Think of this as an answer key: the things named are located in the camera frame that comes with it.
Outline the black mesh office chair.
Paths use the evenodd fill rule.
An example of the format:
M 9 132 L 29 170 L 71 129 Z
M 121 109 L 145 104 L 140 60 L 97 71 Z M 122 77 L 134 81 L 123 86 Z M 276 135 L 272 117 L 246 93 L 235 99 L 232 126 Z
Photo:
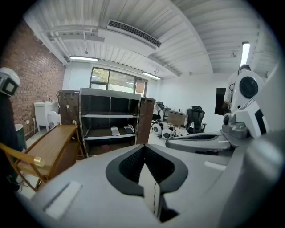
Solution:
M 200 106 L 192 106 L 187 109 L 187 123 L 185 129 L 189 134 L 203 133 L 206 123 L 202 123 L 205 112 Z

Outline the black wall screen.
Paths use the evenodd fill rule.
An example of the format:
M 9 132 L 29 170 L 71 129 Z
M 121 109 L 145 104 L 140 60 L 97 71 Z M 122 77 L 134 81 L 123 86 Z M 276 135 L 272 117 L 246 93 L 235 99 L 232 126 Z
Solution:
M 216 88 L 216 105 L 214 112 L 216 115 L 224 116 L 224 114 L 227 112 L 227 109 L 224 107 L 225 91 L 225 88 Z

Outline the wooden cart with gold frame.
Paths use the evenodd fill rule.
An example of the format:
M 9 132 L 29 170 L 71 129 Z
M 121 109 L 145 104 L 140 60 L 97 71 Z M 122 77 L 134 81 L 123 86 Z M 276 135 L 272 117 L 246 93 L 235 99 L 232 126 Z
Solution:
M 84 159 L 77 125 L 57 125 L 25 152 L 2 143 L 0 149 L 23 181 L 37 192 L 71 166 Z

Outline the white vanity cabinet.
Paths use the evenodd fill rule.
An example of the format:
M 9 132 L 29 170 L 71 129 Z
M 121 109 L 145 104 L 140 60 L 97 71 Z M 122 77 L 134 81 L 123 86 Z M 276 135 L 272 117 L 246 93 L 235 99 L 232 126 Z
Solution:
M 36 102 L 34 103 L 34 110 L 38 131 L 40 131 L 40 126 L 45 126 L 46 130 L 49 131 L 48 112 L 58 112 L 58 102 Z

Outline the black-framed window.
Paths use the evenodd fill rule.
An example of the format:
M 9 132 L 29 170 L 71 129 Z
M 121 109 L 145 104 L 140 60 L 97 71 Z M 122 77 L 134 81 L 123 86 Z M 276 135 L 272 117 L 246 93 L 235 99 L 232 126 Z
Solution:
M 90 88 L 139 94 L 145 97 L 147 80 L 118 71 L 93 67 Z

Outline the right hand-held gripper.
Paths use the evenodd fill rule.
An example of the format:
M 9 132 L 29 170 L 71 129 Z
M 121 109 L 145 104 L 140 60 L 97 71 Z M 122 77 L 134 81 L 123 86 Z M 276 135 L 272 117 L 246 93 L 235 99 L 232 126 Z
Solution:
M 240 73 L 231 90 L 230 112 L 224 115 L 221 133 L 187 134 L 170 138 L 166 147 L 197 154 L 228 154 L 233 147 L 250 143 L 269 132 L 270 128 L 256 98 L 261 94 L 264 81 L 252 71 Z

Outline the metal shelving unit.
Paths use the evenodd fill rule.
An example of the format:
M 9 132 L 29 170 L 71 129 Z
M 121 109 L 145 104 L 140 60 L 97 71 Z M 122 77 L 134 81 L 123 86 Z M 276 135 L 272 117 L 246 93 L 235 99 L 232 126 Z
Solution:
M 61 123 L 75 124 L 85 158 L 149 140 L 155 99 L 138 94 L 80 88 L 57 93 Z M 126 133 L 132 125 L 135 133 Z M 112 136 L 111 127 L 120 135 Z

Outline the green and white bathtub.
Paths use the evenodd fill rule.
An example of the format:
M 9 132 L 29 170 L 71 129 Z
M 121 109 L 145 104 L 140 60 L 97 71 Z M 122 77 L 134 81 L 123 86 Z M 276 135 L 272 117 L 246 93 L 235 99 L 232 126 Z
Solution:
M 15 124 L 17 141 L 20 147 L 20 151 L 25 151 L 27 149 L 25 135 L 24 135 L 24 126 L 22 124 Z

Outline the long ceiling light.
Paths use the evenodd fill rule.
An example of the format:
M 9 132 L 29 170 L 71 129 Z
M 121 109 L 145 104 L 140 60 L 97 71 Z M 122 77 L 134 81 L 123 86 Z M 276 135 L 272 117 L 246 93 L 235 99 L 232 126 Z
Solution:
M 250 51 L 250 43 L 247 42 L 247 41 L 243 42 L 242 43 L 242 53 L 241 53 L 240 67 L 242 65 L 247 64 L 249 51 Z
M 92 58 L 92 57 L 70 56 L 69 58 L 73 61 L 99 62 L 97 58 Z
M 150 74 L 150 73 L 147 73 L 147 72 L 142 72 L 143 75 L 147 76 L 147 77 L 150 77 L 150 78 L 153 78 L 155 80 L 160 80 L 161 78 L 160 77 L 157 77 L 153 74 Z

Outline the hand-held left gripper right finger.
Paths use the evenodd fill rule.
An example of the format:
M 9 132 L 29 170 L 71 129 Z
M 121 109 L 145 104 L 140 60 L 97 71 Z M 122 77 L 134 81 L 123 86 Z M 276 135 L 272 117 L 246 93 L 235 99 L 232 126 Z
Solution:
M 232 186 L 222 187 L 232 152 L 203 155 L 144 146 L 145 162 L 159 185 L 155 218 L 146 228 L 222 228 L 222 210 Z

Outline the white ceiling air conditioner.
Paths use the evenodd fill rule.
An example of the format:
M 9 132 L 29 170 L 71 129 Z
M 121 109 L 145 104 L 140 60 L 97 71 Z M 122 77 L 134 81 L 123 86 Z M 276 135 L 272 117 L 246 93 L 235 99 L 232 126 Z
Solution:
M 161 46 L 161 42 L 148 33 L 111 19 L 106 28 L 98 29 L 98 35 L 104 38 L 106 44 L 125 48 L 145 57 L 155 53 Z

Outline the white round wheeled device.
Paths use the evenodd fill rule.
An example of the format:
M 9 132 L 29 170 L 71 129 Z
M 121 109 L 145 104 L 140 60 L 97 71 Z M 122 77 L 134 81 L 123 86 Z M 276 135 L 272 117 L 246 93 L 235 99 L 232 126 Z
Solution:
M 164 140 L 168 140 L 176 136 L 176 129 L 173 125 L 170 125 L 162 130 L 161 137 Z
M 152 130 L 153 130 L 153 133 L 160 137 L 161 134 L 162 134 L 162 130 L 164 129 L 164 125 L 162 122 L 155 122 L 153 125 L 152 125 Z

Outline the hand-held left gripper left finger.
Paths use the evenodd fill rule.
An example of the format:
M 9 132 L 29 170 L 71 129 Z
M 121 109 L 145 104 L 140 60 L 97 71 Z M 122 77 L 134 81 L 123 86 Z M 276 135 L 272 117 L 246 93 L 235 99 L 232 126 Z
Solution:
M 159 186 L 146 166 L 135 185 L 142 195 L 126 195 L 107 179 L 115 158 L 140 147 L 130 146 L 84 159 L 46 184 L 33 198 L 45 225 L 59 228 L 155 228 Z

